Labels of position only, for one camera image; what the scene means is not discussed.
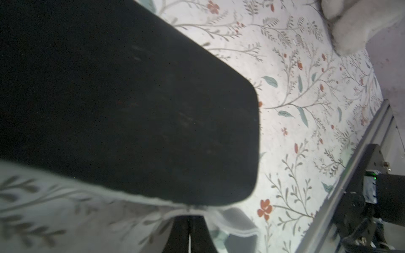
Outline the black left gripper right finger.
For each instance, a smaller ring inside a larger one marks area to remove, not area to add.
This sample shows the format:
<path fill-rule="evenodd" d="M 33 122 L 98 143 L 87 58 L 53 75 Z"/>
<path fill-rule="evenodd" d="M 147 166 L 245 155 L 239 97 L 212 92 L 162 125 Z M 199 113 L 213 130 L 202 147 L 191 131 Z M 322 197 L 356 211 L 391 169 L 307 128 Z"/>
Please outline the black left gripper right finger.
<path fill-rule="evenodd" d="M 191 216 L 189 224 L 191 253 L 217 253 L 205 218 L 203 216 Z"/>

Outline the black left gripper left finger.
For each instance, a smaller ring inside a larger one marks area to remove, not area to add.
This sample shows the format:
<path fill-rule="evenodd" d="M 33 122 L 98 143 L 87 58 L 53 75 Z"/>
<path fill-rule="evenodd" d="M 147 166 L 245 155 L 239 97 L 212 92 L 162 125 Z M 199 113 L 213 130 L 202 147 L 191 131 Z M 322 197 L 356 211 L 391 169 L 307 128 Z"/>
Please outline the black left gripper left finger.
<path fill-rule="evenodd" d="M 189 253 L 189 216 L 179 216 L 174 219 L 162 253 Z"/>

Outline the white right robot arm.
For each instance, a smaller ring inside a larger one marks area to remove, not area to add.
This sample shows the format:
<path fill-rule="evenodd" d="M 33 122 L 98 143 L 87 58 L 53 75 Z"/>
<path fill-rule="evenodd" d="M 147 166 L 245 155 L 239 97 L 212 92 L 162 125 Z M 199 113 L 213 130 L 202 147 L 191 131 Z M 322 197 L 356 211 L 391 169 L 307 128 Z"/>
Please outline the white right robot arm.
<path fill-rule="evenodd" d="M 389 174 L 380 146 L 367 146 L 333 215 L 346 253 L 396 253 L 383 222 L 405 225 L 405 177 Z"/>

